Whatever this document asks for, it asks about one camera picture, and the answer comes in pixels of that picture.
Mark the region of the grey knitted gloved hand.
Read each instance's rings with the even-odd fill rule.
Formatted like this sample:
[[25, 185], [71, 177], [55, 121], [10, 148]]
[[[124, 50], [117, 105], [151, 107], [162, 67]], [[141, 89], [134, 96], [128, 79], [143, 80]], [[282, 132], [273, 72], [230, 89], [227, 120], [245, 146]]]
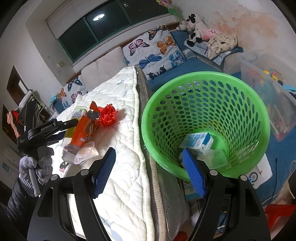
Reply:
[[[52, 156], [54, 155], [54, 150], [47, 146], [41, 146], [38, 150], [42, 156], [39, 161], [28, 155], [20, 159], [18, 178], [20, 185], [30, 197], [37, 197], [34, 186], [46, 185], [53, 172]], [[36, 177], [35, 184], [32, 183], [30, 170], [34, 171], [34, 177]]]

